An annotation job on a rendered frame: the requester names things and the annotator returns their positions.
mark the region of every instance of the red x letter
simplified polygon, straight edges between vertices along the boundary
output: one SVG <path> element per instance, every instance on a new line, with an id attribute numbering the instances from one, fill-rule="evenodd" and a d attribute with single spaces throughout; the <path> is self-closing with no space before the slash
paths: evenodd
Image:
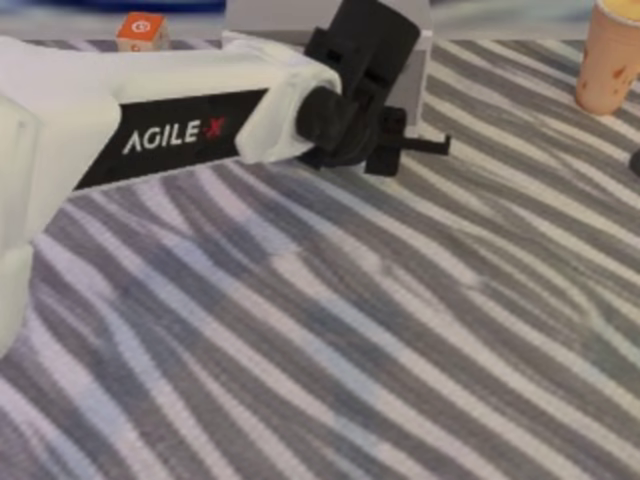
<path id="1" fill-rule="evenodd" d="M 209 126 L 204 129 L 207 138 L 218 138 L 222 134 L 222 126 L 224 125 L 224 117 L 210 118 Z"/>

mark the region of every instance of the cup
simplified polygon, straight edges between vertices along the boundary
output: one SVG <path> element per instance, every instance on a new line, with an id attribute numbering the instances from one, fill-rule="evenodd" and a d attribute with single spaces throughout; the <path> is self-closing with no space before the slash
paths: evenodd
<path id="1" fill-rule="evenodd" d="M 576 102 L 594 115 L 615 112 L 640 70 L 640 22 L 626 19 L 597 0 L 591 14 Z"/>

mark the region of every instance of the striped tablecloth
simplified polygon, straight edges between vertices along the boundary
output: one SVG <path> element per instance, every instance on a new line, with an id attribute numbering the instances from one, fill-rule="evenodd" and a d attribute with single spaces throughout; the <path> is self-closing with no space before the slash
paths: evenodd
<path id="1" fill-rule="evenodd" d="M 395 181 L 73 198 L 0 362 L 0 479 L 640 479 L 640 96 L 578 111 L 580 50 L 439 44 L 452 155 Z"/>

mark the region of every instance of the robotic arm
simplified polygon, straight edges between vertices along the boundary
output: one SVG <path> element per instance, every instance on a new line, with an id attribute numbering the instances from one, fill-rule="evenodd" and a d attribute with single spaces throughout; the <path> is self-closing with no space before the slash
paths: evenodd
<path id="1" fill-rule="evenodd" d="M 299 157 L 393 176 L 402 137 L 385 107 L 420 32 L 379 0 L 344 0 L 304 54 L 234 35 L 222 50 L 93 53 L 0 38 L 0 356 L 18 333 L 31 240 L 69 195 L 211 161 Z"/>

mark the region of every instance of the small orange cube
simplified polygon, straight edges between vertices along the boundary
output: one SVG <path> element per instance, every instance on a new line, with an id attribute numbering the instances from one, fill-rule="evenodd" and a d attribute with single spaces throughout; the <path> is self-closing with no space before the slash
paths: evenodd
<path id="1" fill-rule="evenodd" d="M 164 15 L 131 12 L 116 36 L 121 52 L 169 50 L 171 40 Z"/>

